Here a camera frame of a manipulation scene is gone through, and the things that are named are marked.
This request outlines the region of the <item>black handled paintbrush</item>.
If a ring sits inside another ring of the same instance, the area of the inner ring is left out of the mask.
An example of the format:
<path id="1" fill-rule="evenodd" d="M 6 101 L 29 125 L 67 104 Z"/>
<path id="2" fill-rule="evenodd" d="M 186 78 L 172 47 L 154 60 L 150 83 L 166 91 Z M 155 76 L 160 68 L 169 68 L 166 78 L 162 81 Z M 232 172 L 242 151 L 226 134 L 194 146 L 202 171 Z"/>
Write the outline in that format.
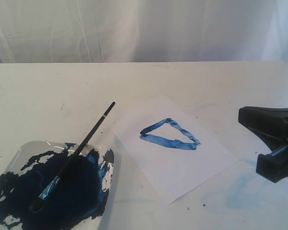
<path id="1" fill-rule="evenodd" d="M 53 180 L 46 186 L 46 188 L 41 192 L 41 194 L 36 198 L 31 205 L 29 206 L 29 209 L 33 212 L 39 211 L 45 204 L 47 198 L 50 196 L 50 194 L 55 190 L 58 182 L 62 178 L 62 176 L 66 173 L 68 168 L 77 160 L 78 156 L 84 149 L 84 147 L 87 145 L 88 141 L 92 138 L 92 136 L 95 134 L 95 132 L 98 130 L 102 122 L 105 120 L 107 115 L 110 113 L 112 108 L 115 106 L 115 102 L 112 102 L 110 106 L 107 108 L 107 110 L 103 113 L 101 118 L 97 121 L 97 123 L 94 125 L 94 127 L 91 129 L 91 131 L 87 134 L 87 136 L 84 138 L 84 140 L 81 142 L 81 144 L 78 146 L 78 148 L 75 150 L 75 152 L 70 156 L 70 158 L 66 161 L 64 166 L 60 169 L 59 173 L 53 178 Z"/>

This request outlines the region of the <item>white paper sheet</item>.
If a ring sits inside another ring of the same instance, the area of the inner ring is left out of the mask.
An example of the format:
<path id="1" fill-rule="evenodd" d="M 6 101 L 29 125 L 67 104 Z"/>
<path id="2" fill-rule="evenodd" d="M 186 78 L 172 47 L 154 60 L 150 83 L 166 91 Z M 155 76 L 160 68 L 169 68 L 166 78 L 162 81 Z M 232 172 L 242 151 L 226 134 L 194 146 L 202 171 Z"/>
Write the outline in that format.
<path id="1" fill-rule="evenodd" d="M 237 161 L 164 96 L 125 111 L 113 131 L 167 204 Z"/>

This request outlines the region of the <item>white paint tray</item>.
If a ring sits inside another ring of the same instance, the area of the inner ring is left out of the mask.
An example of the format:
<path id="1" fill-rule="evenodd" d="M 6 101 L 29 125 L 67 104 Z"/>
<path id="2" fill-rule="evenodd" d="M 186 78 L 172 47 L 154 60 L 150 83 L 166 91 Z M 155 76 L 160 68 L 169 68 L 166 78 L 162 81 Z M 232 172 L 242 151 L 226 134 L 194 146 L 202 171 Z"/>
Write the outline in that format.
<path id="1" fill-rule="evenodd" d="M 97 230 L 111 187 L 114 153 L 87 145 L 31 141 L 0 175 L 0 230 Z"/>

